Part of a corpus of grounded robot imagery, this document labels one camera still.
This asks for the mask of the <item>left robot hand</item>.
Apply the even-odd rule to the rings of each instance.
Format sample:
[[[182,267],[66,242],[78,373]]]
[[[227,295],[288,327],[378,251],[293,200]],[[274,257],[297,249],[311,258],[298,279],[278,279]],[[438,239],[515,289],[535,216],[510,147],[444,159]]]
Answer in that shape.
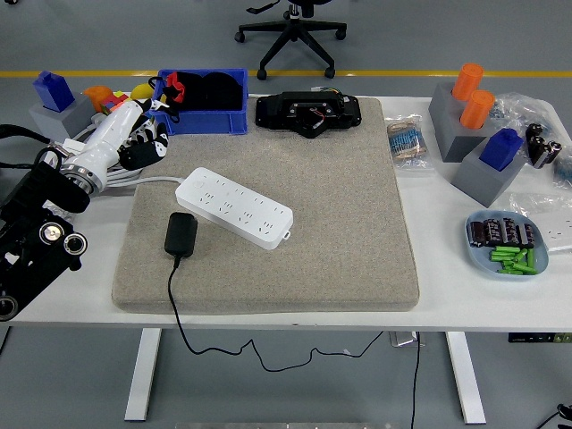
[[[146,112],[167,108],[168,105],[152,99],[124,102],[99,124],[78,155],[63,162],[60,172],[88,194],[141,183],[140,179],[131,180],[108,170],[119,164],[124,170],[140,172],[165,157],[166,126],[151,122]]]

